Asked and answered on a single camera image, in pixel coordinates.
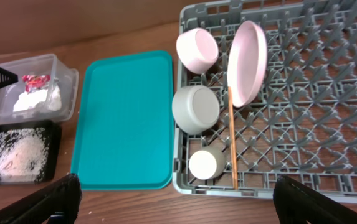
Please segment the red snack wrapper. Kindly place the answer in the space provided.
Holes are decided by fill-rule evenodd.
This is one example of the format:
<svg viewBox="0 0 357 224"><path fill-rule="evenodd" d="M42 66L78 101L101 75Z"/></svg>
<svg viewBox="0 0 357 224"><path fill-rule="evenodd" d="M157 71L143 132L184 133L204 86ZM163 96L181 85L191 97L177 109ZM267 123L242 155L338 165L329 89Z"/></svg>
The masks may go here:
<svg viewBox="0 0 357 224"><path fill-rule="evenodd" d="M25 84L25 92L30 93L45 88L49 84L50 75L24 75L22 81Z"/></svg>

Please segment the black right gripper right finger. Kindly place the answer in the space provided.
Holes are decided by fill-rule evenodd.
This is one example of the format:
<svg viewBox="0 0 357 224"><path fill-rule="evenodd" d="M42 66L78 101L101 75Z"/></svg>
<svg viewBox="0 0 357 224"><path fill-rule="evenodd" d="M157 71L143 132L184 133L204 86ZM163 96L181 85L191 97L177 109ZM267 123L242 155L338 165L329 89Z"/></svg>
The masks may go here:
<svg viewBox="0 0 357 224"><path fill-rule="evenodd" d="M357 212L286 175L278 177L273 201L281 224L357 223Z"/></svg>

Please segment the small grey rice bowl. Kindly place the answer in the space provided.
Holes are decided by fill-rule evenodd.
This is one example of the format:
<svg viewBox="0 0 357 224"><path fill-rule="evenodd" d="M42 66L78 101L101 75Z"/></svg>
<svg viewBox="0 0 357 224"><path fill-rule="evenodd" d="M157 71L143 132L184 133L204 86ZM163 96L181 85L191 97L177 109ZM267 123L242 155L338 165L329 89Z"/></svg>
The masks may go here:
<svg viewBox="0 0 357 224"><path fill-rule="evenodd" d="M177 90L172 102L173 117L187 134L200 134L219 119L219 101L214 92L203 85L184 86Z"/></svg>

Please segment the large white plate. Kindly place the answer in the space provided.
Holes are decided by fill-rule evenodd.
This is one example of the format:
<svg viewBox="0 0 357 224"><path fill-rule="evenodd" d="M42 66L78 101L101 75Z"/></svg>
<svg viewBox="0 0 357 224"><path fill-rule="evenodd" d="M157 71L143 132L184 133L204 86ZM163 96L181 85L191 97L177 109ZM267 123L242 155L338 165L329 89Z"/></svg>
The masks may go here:
<svg viewBox="0 0 357 224"><path fill-rule="evenodd" d="M232 41L227 66L227 84L235 107L248 105L256 98L266 74L267 58L263 29L252 21L243 22Z"/></svg>

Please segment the white bowl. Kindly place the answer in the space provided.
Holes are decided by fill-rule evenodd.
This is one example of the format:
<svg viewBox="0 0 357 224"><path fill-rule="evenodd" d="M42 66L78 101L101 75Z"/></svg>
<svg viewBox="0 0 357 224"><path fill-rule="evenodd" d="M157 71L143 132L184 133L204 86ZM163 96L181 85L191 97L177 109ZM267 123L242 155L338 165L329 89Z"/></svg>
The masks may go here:
<svg viewBox="0 0 357 224"><path fill-rule="evenodd" d="M206 72L219 57L217 42L211 33L203 28L180 34L176 41L176 51L181 63L196 74Z"/></svg>

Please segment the white paper cup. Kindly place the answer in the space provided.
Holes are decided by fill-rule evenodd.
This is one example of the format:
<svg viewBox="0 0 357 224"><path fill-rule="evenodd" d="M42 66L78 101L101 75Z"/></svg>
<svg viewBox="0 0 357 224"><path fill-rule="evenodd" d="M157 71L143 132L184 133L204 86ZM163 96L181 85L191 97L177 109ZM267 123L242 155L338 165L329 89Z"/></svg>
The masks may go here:
<svg viewBox="0 0 357 224"><path fill-rule="evenodd" d="M200 180L209 180L220 176L226 166L226 157L216 147L204 147L189 158L189 171Z"/></svg>

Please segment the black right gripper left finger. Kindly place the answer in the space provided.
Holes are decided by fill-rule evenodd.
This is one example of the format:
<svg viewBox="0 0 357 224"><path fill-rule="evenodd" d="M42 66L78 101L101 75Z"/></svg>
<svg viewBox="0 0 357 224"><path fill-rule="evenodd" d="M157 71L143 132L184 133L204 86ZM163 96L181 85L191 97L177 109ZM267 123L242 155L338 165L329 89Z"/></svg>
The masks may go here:
<svg viewBox="0 0 357 224"><path fill-rule="evenodd" d="M0 224L74 223L81 199L78 176L68 174L0 210Z"/></svg>

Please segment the wooden chopstick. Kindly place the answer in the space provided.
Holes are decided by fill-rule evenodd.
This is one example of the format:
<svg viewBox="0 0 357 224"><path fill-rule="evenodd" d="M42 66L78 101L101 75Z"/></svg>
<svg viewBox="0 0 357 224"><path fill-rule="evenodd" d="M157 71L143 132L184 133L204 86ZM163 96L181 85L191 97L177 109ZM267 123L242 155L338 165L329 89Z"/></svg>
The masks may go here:
<svg viewBox="0 0 357 224"><path fill-rule="evenodd" d="M239 188L238 186L238 176L237 176L237 160L236 160L236 140L235 140L235 127L234 127L234 109L232 104L232 92L231 88L228 87L229 96L229 131L230 131L230 149L231 149L231 170L232 170L232 185L235 190Z"/></svg>

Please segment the white napkin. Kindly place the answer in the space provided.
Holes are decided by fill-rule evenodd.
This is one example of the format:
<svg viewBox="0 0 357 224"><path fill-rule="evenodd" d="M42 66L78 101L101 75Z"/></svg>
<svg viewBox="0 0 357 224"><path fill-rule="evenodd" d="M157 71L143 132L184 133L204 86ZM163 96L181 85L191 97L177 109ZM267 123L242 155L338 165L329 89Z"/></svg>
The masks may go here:
<svg viewBox="0 0 357 224"><path fill-rule="evenodd" d="M21 93L17 102L14 104L13 112L34 109L42 106L47 98L48 90L41 89L30 93ZM62 107L62 99L60 95L60 88L56 86L51 94L48 109L57 111Z"/></svg>

